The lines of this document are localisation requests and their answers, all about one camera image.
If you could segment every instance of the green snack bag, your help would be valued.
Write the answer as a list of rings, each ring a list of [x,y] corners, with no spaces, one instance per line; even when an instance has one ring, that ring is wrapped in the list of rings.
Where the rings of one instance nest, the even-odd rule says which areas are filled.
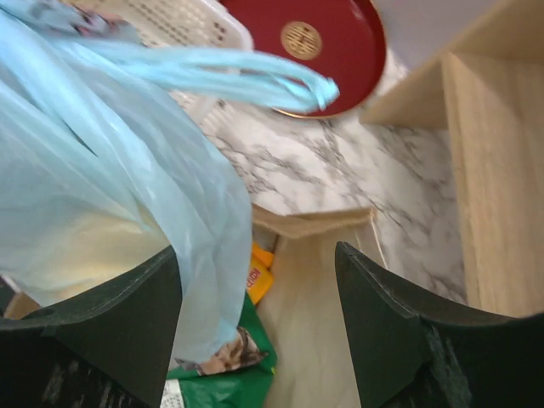
[[[177,360],[179,367],[168,373],[167,380],[178,380],[184,405],[168,402],[165,388],[161,408],[263,406],[274,378],[276,361],[274,347],[255,306],[246,295],[236,340],[223,346],[206,363],[197,365]]]

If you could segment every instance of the marble countertop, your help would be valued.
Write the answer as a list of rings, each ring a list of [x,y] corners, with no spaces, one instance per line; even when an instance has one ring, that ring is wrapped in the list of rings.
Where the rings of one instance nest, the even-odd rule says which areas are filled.
[[[388,51],[373,98],[406,73]],[[202,128],[254,203],[283,215],[375,207],[388,268],[464,303],[448,133],[364,126],[359,114],[305,121],[220,101]]]

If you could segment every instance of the red tray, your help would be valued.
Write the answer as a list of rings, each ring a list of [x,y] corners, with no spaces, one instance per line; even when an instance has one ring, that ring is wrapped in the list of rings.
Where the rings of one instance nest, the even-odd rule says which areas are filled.
[[[340,96],[327,109],[298,117],[344,113],[372,93],[385,66],[385,35],[370,0],[223,0],[251,32],[255,49],[297,61],[331,77]]]

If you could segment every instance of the wooden board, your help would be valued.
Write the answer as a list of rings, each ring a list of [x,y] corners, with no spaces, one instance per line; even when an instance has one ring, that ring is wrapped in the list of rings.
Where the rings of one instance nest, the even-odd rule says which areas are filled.
[[[445,95],[471,306],[544,310],[544,66],[449,54]]]
[[[472,23],[450,44],[361,115],[363,123],[421,128],[447,125],[440,61],[477,54],[544,64],[544,1],[505,0]]]
[[[258,305],[278,354],[266,407],[361,406],[334,268],[338,241],[383,263],[370,223],[278,242],[275,283]]]

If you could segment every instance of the wooden cabinet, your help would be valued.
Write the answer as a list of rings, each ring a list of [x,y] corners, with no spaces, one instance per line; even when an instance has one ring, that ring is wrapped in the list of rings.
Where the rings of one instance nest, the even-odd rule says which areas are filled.
[[[497,4],[361,121],[450,129],[469,304],[544,310],[544,1]]]

